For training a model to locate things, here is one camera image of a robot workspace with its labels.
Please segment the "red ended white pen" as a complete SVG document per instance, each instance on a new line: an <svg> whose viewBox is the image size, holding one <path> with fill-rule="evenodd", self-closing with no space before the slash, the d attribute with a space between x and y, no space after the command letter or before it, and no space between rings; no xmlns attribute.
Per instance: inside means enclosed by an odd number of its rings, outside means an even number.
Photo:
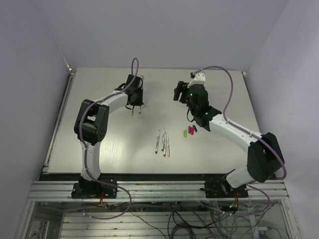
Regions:
<svg viewBox="0 0 319 239"><path fill-rule="evenodd" d="M167 152L166 152L166 137L165 137L165 149L164 149L164 152L163 152L163 156L166 157L167 155Z"/></svg>

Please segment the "blue ended white pen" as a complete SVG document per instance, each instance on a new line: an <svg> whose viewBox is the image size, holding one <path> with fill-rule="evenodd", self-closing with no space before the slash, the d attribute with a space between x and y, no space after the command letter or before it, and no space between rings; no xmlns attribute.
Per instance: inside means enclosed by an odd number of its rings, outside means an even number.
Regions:
<svg viewBox="0 0 319 239"><path fill-rule="evenodd" d="M157 141L156 141L156 148L155 148L155 154L158 153L159 151L159 144L160 144L160 129L158 131L158 135L157 135Z"/></svg>

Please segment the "orange ended white pen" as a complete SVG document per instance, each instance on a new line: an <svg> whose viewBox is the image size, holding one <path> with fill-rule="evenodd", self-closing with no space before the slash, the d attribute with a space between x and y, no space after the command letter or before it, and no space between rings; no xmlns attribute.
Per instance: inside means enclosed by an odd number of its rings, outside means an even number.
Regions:
<svg viewBox="0 0 319 239"><path fill-rule="evenodd" d="M169 134L166 133L166 152L167 156L170 157L170 145L169 145Z"/></svg>

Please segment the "purple ended white pen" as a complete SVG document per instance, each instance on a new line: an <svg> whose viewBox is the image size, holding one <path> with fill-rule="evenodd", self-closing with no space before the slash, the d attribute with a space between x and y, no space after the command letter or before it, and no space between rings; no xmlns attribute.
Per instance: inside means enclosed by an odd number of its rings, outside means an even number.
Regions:
<svg viewBox="0 0 319 239"><path fill-rule="evenodd" d="M162 141L161 141L161 151L162 152L164 152L164 149L165 149L165 137L166 137L166 130L164 128L163 134L162 134Z"/></svg>

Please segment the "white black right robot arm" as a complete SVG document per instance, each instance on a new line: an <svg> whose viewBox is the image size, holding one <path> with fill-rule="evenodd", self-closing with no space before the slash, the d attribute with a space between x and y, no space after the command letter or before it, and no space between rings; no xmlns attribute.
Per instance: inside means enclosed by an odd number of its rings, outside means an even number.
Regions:
<svg viewBox="0 0 319 239"><path fill-rule="evenodd" d="M247 154L246 166L227 173L220 184L223 196L231 197L238 187L247 183L263 183L284 169L285 162L276 136L270 132L260 134L228 120L221 111L210 106L203 84L179 81L173 99L187 105L199 127L228 139Z"/></svg>

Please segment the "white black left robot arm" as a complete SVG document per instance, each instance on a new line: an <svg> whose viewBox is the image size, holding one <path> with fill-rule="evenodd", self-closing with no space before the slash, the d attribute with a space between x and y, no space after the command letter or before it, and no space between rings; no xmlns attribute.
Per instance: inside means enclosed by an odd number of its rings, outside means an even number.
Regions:
<svg viewBox="0 0 319 239"><path fill-rule="evenodd" d="M144 104L143 86L143 77L129 74L127 81L110 95L96 101L84 100L81 104L74 125L82 148L79 187L91 198L98 197L102 191L96 180L101 175L100 145L107 133L109 114L122 107L131 111L141 108Z"/></svg>

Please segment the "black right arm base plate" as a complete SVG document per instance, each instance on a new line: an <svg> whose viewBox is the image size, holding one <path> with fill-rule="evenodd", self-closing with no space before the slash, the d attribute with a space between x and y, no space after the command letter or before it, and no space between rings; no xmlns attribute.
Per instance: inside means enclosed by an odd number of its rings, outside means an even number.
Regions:
<svg viewBox="0 0 319 239"><path fill-rule="evenodd" d="M238 188L230 187L226 182L205 181L204 186L199 189L205 193L206 198L247 198L246 185Z"/></svg>

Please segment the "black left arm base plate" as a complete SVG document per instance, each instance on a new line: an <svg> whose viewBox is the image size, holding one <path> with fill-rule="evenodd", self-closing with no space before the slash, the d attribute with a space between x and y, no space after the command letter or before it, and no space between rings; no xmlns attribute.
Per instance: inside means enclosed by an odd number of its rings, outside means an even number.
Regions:
<svg viewBox="0 0 319 239"><path fill-rule="evenodd" d="M115 199L117 189L95 181L78 181L73 185L71 192L72 199Z"/></svg>

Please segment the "aluminium extrusion frame rail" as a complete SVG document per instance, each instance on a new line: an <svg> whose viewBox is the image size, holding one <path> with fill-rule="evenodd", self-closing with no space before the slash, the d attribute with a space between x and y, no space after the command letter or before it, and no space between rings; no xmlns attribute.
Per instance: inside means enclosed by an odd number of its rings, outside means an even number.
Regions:
<svg viewBox="0 0 319 239"><path fill-rule="evenodd" d="M36 202L76 202L71 198L74 181L34 181L28 200ZM119 186L127 189L132 201L208 201L204 181L120 181ZM247 189L248 197L240 200L265 200L266 193L271 200L288 199L289 194L283 181L268 180L254 183Z"/></svg>

